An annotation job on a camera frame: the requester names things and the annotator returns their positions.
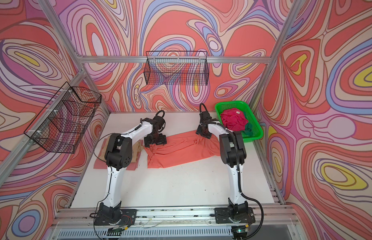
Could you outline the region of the coral orange t shirt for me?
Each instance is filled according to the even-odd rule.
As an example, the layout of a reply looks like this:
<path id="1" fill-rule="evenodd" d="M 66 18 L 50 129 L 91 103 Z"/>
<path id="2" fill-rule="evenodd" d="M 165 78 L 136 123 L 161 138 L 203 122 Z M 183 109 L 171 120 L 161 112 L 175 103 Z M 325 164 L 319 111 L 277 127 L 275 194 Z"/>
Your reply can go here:
<path id="1" fill-rule="evenodd" d="M 220 155 L 217 137 L 204 138 L 195 131 L 169 136 L 165 145 L 145 148 L 149 169 L 170 168 Z"/>

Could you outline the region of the green plastic basket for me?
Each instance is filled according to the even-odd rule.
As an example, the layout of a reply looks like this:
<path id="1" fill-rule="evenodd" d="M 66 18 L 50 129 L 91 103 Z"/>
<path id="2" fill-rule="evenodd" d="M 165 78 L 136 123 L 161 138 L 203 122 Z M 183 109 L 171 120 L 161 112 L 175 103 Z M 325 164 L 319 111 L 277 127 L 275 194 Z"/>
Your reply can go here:
<path id="1" fill-rule="evenodd" d="M 243 141 L 244 143 L 250 143 L 255 140 L 259 140 L 264 136 L 264 131 L 261 128 L 259 122 L 257 121 L 256 117 L 254 116 L 252 110 L 250 109 L 249 105 L 245 102 L 242 101 L 232 101 L 232 102 L 220 102 L 215 105 L 215 110 L 218 114 L 219 121 L 222 124 L 221 120 L 221 113 L 224 110 L 232 109 L 232 108 L 237 108 L 240 111 L 242 111 L 245 114 L 246 119 L 253 125 L 253 131 L 254 131 L 254 136 L 250 138 L 244 138 L 243 135 Z"/>

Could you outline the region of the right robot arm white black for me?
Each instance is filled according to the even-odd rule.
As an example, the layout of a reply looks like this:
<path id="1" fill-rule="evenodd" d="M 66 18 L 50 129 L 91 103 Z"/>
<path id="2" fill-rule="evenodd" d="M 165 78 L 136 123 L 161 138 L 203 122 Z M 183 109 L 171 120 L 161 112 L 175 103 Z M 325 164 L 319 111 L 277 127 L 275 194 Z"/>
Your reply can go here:
<path id="1" fill-rule="evenodd" d="M 256 222 L 253 209 L 249 202 L 254 202 L 261 210 L 261 220 L 259 226 L 264 222 L 264 210 L 262 204 L 246 196 L 243 192 L 243 168 L 247 158 L 246 147 L 240 132 L 233 132 L 219 120 L 211 117 L 205 104 L 199 107 L 200 123 L 197 128 L 197 135 L 206 139 L 216 136 L 219 140 L 219 150 L 222 162 L 226 165 L 229 172 L 230 196 L 228 206 L 216 208 L 213 216 L 218 224 L 244 224 L 252 225 Z"/>

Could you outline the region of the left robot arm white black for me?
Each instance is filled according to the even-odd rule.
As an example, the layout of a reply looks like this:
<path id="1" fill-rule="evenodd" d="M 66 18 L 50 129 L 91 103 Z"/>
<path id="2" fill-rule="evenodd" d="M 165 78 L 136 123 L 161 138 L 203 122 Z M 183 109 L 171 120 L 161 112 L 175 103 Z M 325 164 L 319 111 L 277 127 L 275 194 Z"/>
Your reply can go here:
<path id="1" fill-rule="evenodd" d="M 133 145 L 144 140 L 146 148 L 152 145 L 165 145 L 166 136 L 162 134 L 165 128 L 165 112 L 158 111 L 151 118 L 141 119 L 138 126 L 127 133 L 113 133 L 107 143 L 104 159 L 107 165 L 107 185 L 105 198 L 99 204 L 98 218 L 116 223 L 121 219 L 121 184 L 127 167 L 132 162 Z"/>

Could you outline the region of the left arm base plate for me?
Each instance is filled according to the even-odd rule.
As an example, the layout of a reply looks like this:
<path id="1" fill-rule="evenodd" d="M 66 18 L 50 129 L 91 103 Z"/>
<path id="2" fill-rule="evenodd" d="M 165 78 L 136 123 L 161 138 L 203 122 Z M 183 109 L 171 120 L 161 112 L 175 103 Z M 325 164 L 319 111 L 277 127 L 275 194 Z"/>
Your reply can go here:
<path id="1" fill-rule="evenodd" d="M 95 226 L 134 225 L 137 209 L 103 210 L 93 214 Z"/>

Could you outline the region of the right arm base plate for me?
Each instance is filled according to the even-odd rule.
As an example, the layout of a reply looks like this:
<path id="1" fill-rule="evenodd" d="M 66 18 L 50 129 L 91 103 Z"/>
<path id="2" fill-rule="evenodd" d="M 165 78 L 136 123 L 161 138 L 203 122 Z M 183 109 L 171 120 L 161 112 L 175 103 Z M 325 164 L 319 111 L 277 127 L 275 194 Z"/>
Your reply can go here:
<path id="1" fill-rule="evenodd" d="M 255 214 L 252 208 L 248 208 L 247 214 L 239 214 L 231 217 L 228 208 L 215 208 L 213 217 L 217 224 L 254 224 L 256 222 Z"/>

